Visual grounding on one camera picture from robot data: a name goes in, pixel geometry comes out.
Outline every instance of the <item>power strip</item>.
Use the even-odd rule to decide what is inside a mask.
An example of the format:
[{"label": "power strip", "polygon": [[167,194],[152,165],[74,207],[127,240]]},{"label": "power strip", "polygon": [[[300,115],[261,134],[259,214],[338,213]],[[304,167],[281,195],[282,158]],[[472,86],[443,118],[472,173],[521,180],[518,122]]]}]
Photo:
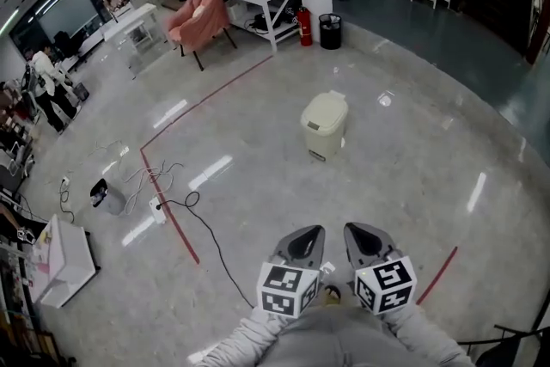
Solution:
[{"label": "power strip", "polygon": [[161,203],[161,201],[155,196],[153,199],[149,201],[149,206],[151,208],[151,211],[153,211],[153,217],[155,218],[157,223],[165,223],[166,222],[166,215],[164,214],[164,210],[161,209],[157,210],[156,207]]}]

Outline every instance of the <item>shoe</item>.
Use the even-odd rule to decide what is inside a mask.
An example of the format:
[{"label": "shoe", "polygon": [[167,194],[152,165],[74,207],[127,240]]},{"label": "shoe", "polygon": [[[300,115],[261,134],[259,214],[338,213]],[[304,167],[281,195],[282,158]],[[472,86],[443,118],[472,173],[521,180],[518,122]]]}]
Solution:
[{"label": "shoe", "polygon": [[325,286],[325,297],[323,299],[325,306],[329,304],[340,304],[341,299],[342,295],[340,294],[340,289],[333,284]]},{"label": "shoe", "polygon": [[75,120],[76,116],[80,113],[80,111],[82,110],[82,108],[83,108],[83,107],[82,107],[82,105],[80,105],[80,104],[79,104],[78,106],[76,106],[76,114],[75,114],[75,116],[72,118],[73,121]]}]

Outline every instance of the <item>person's arm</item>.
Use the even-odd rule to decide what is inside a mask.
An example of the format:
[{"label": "person's arm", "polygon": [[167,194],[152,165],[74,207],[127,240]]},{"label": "person's arm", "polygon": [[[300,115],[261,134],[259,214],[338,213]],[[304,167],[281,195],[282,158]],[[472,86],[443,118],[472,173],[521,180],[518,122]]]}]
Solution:
[{"label": "person's arm", "polygon": [[474,367],[470,357],[443,330],[431,323],[422,309],[409,304],[381,315],[389,330],[410,351],[442,367]]},{"label": "person's arm", "polygon": [[291,318],[270,315],[254,308],[250,318],[243,318],[238,328],[222,340],[198,367],[252,367],[277,340]]},{"label": "person's arm", "polygon": [[0,214],[2,214],[4,217],[8,219],[8,222],[10,222],[15,229],[21,229],[20,224],[15,220],[15,217],[13,214],[11,214],[11,211],[6,208],[6,205],[0,203]]}]

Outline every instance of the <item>red floor tape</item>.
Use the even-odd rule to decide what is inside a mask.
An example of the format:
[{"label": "red floor tape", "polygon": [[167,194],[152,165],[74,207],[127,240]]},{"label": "red floor tape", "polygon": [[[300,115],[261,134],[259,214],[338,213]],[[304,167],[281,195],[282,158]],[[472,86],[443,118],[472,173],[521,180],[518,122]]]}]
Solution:
[{"label": "red floor tape", "polygon": [[422,302],[430,295],[430,292],[433,290],[434,286],[437,284],[439,279],[443,276],[443,273],[447,270],[447,267],[449,266],[450,262],[455,258],[456,251],[458,251],[458,247],[455,247],[449,257],[447,257],[447,260],[445,263],[443,263],[443,266],[441,266],[441,269],[436,274],[436,277],[431,281],[431,283],[428,285],[424,293],[420,296],[419,300],[416,302],[416,304],[420,305]]},{"label": "red floor tape", "polygon": [[[180,120],[181,118],[183,118],[184,116],[186,116],[188,113],[190,113],[192,110],[196,109],[198,106],[200,106],[201,104],[204,104],[206,101],[208,101],[212,96],[214,96],[215,94],[217,94],[218,92],[220,92],[221,90],[227,88],[231,83],[237,81],[239,78],[245,76],[248,72],[256,69],[258,66],[260,66],[261,64],[265,63],[267,60],[269,60],[270,58],[272,58],[273,56],[270,55],[269,57],[263,59],[262,61],[260,61],[259,63],[255,64],[254,66],[252,66],[250,69],[247,69],[245,70],[244,72],[242,72],[241,74],[239,74],[238,76],[236,76],[235,78],[233,78],[232,80],[228,81],[227,83],[225,83],[221,88],[218,88],[216,90],[214,90],[214,92],[212,92],[211,94],[207,95],[205,98],[203,98],[201,101],[199,101],[197,104],[195,104],[194,106],[188,108],[184,113],[182,113],[180,116],[178,116],[178,118],[174,119],[174,121],[170,122],[169,124],[167,124],[165,127],[162,128],[161,131],[159,131],[153,138],[151,138],[141,149],[139,149],[139,151],[141,152],[141,156],[142,158],[144,159],[144,164],[145,164],[145,167],[146,168],[150,168],[150,165],[149,165],[149,161],[147,160],[147,156],[145,155],[145,148],[150,145],[153,141],[155,141],[155,139],[157,139],[159,136],[161,136],[165,131],[166,129],[168,129],[171,125],[173,125],[176,121]],[[155,189],[156,189],[156,193],[157,193],[157,196],[159,198],[159,200],[161,202],[166,202],[166,199],[164,198],[164,195],[161,193],[161,188],[158,186],[158,184],[156,183],[156,180],[152,180],[153,181],[153,185],[155,186]],[[183,242],[185,243],[187,249],[189,250],[189,253],[191,254],[191,256],[193,257],[193,259],[195,260],[195,262],[198,264],[200,264],[200,258],[199,256],[197,255],[197,253],[195,253],[195,250],[193,249],[193,246],[191,245],[191,243],[187,240],[187,237],[185,235],[185,233],[183,232],[183,230],[181,229],[180,225],[178,224],[178,222],[175,220],[175,217],[174,217],[174,214],[172,213],[172,210],[170,209],[169,205],[168,204],[165,204],[162,206],[162,209],[164,210],[164,213],[166,214],[166,216],[172,221],[172,223],[174,224],[174,227],[176,228],[176,231],[178,231],[178,234],[180,235],[181,239],[183,240]]]},{"label": "red floor tape", "polygon": [[[242,72],[240,75],[236,76],[235,78],[233,78],[232,80],[230,80],[229,82],[225,83],[222,87],[216,89],[214,92],[212,92],[211,94],[207,95],[205,98],[203,98],[200,102],[198,102],[197,104],[195,104],[194,106],[190,107],[189,109],[187,109],[184,113],[182,113],[180,116],[178,116],[178,118],[174,119],[172,122],[170,122],[169,124],[167,124],[161,131],[159,131],[153,138],[151,138],[141,149],[141,156],[142,158],[144,159],[144,163],[145,163],[145,167],[146,168],[150,168],[150,165],[149,165],[149,161],[147,160],[147,156],[145,155],[145,148],[147,146],[149,146],[153,141],[155,141],[159,136],[161,136],[171,125],[173,125],[174,123],[176,123],[178,120],[180,120],[181,118],[183,118],[184,116],[186,116],[188,113],[190,113],[191,111],[193,111],[194,109],[196,109],[198,106],[200,106],[201,104],[204,104],[206,101],[208,101],[212,96],[214,96],[215,94],[217,94],[218,92],[222,91],[223,89],[227,88],[231,83],[237,81],[239,78],[245,76],[248,72],[254,70],[255,68],[257,68],[258,66],[262,65],[263,63],[265,63],[267,60],[269,60],[270,58],[272,58],[272,55],[270,55],[268,58],[260,61],[259,63],[255,64],[254,66],[252,66],[250,69],[248,70],[245,70],[244,72]],[[166,202],[166,199],[164,198],[164,195],[161,193],[161,188],[158,186],[158,184],[156,183],[156,180],[153,180],[153,185],[155,186],[155,189],[156,189],[156,192],[157,192],[157,195],[158,195],[158,198],[161,202]],[[163,210],[164,210],[164,213],[166,214],[166,216],[172,221],[172,224],[174,225],[174,227],[176,228],[176,230],[178,231],[178,234],[180,235],[181,239],[183,240],[184,244],[186,245],[186,248],[188,249],[189,253],[191,254],[191,256],[193,257],[193,259],[195,260],[195,262],[198,264],[200,264],[200,258],[197,256],[197,253],[195,253],[195,250],[193,249],[193,246],[191,245],[191,243],[187,240],[187,237],[185,235],[185,233],[183,232],[183,230],[181,229],[180,225],[178,224],[178,222],[175,220],[175,217],[174,217],[174,214],[172,213],[172,210],[170,209],[170,206],[168,204],[165,204],[162,206]],[[420,296],[419,300],[417,301],[417,304],[420,305],[431,293],[431,291],[433,290],[433,288],[435,287],[435,285],[437,284],[437,282],[439,281],[439,279],[443,276],[443,273],[447,270],[447,267],[449,266],[450,262],[453,260],[453,258],[455,257],[455,254],[456,254],[456,251],[458,251],[458,247],[455,247],[452,252],[450,253],[449,257],[447,258],[447,260],[443,263],[443,266],[441,267],[441,269],[439,270],[439,272],[437,273],[436,277],[431,281],[431,283],[428,285],[428,287],[426,288],[426,290],[424,291],[424,293]]]}]

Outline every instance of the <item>white cable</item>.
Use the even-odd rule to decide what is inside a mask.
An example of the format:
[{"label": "white cable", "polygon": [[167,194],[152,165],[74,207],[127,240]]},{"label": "white cable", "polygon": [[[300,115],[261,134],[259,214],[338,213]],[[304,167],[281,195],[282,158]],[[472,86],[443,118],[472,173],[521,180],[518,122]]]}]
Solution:
[{"label": "white cable", "polygon": [[[120,146],[122,146],[123,148],[125,147],[124,144],[122,144],[122,141],[120,139],[117,139],[115,141],[112,141],[110,144],[107,144],[106,146],[103,146],[103,145],[99,145],[97,143],[97,141],[95,141],[95,148],[88,154],[88,156],[86,157],[86,159],[84,159],[83,161],[79,162],[76,166],[75,166],[75,169],[69,169],[67,170],[67,174],[72,174],[76,171],[77,168],[81,167],[87,160],[90,156],[92,156],[97,150],[108,150],[109,147],[111,147],[111,145],[114,145],[114,144],[120,144]],[[137,186],[137,190],[136,192],[134,192],[130,198],[128,198],[128,201],[126,202],[126,205],[124,207],[124,213],[129,216],[133,211],[134,211],[134,208],[136,207],[136,203],[138,202],[138,199],[139,199],[139,194],[141,193],[141,191],[144,189],[144,176],[146,174],[149,175],[149,180],[151,183],[153,182],[156,182],[158,181],[158,179],[163,176],[163,175],[168,175],[170,176],[170,183],[168,184],[168,186],[158,192],[159,194],[161,193],[165,193],[167,192],[171,187],[172,187],[172,184],[174,183],[174,175],[170,173],[170,170],[175,166],[175,165],[179,165],[181,167],[184,167],[183,164],[179,163],[179,162],[174,162],[169,168],[168,170],[164,171],[164,161],[162,162],[162,165],[161,167],[151,167],[151,168],[146,168],[146,167],[141,167],[139,169],[137,169],[135,172],[133,172],[130,176],[128,176],[127,178],[124,178],[122,177],[122,174],[120,172],[120,164],[122,163],[123,159],[124,159],[124,156],[123,155],[120,160],[118,161],[118,165],[117,165],[117,171],[119,173],[119,177],[120,179],[126,184],[128,183],[130,180],[132,180],[134,178],[134,176],[136,176],[138,173],[141,172],[141,175],[139,177],[139,185]]]},{"label": "white cable", "polygon": [[138,174],[139,172],[141,172],[141,176],[139,177],[139,186],[137,187],[137,191],[135,193],[132,194],[132,196],[130,196],[130,198],[128,198],[128,201],[126,202],[126,205],[124,207],[124,213],[129,216],[133,211],[134,211],[134,208],[136,207],[136,203],[138,202],[138,197],[139,197],[139,194],[141,193],[141,191],[144,189],[144,176],[145,174],[149,174],[149,179],[150,179],[150,182],[157,182],[158,181],[158,178],[163,176],[163,175],[168,175],[170,176],[170,183],[168,184],[168,186],[164,189],[164,190],[161,190],[159,191],[158,193],[161,194],[161,193],[165,193],[167,192],[171,187],[172,187],[172,184],[174,183],[174,175],[170,173],[170,170],[175,166],[175,165],[179,165],[181,167],[183,167],[183,164],[180,164],[179,162],[174,162],[169,168],[168,170],[164,171],[164,162],[162,162],[162,166],[159,168],[159,167],[151,167],[151,168],[139,168],[138,170],[136,170],[135,172],[133,172],[127,179],[124,179],[122,177],[120,177],[120,179],[124,182],[124,183],[127,183],[129,182],[136,174]]}]

